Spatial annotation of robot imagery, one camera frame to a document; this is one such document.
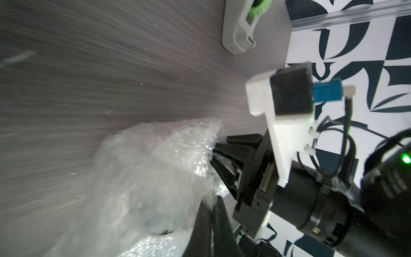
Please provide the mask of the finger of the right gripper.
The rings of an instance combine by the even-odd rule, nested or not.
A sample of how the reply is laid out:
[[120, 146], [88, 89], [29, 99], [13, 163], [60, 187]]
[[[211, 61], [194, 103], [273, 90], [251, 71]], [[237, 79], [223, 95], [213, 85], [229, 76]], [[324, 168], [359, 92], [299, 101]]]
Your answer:
[[213, 150], [212, 167], [238, 201], [254, 201], [261, 194], [267, 169], [267, 136], [247, 134], [229, 136]]

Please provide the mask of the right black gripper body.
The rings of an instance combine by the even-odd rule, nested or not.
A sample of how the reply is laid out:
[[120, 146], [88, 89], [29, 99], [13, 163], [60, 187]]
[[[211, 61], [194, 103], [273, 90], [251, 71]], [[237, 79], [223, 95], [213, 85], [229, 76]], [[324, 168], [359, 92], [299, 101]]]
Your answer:
[[233, 218], [244, 234], [255, 238], [273, 205], [279, 173], [269, 131], [256, 148], [246, 146], [245, 151]]

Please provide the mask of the bubble wrap sheet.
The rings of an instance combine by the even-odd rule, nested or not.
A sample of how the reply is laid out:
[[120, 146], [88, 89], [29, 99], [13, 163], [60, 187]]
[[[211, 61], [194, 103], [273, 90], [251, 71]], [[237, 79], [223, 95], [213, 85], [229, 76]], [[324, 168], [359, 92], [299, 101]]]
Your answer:
[[179, 257], [203, 198], [228, 189], [211, 166], [216, 118], [140, 123], [97, 150], [76, 218], [50, 257]]

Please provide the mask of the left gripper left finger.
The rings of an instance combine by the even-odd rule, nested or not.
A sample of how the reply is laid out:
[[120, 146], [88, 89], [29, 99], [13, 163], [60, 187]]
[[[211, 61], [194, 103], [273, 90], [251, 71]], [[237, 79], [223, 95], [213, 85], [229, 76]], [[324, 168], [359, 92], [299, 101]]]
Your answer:
[[202, 200], [183, 257], [210, 257], [212, 231], [213, 214], [210, 207]]

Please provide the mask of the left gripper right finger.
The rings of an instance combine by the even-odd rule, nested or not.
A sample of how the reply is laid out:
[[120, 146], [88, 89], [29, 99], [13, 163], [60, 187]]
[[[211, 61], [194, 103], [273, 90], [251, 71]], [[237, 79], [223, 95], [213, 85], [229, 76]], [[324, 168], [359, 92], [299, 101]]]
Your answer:
[[235, 242], [233, 230], [227, 215], [223, 198], [216, 197], [213, 209], [213, 251], [214, 257], [243, 257]]

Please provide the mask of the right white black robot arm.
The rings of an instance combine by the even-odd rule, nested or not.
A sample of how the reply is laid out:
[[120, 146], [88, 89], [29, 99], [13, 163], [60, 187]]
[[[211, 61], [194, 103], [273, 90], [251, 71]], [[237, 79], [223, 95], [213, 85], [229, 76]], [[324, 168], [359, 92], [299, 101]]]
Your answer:
[[386, 139], [365, 165], [360, 188], [347, 171], [326, 178], [292, 161], [289, 178], [279, 185], [279, 161], [269, 135], [230, 136], [218, 143], [211, 164], [237, 200], [233, 218], [241, 233], [255, 239], [270, 214], [346, 257], [408, 257], [411, 254], [410, 145], [387, 159], [404, 130]]

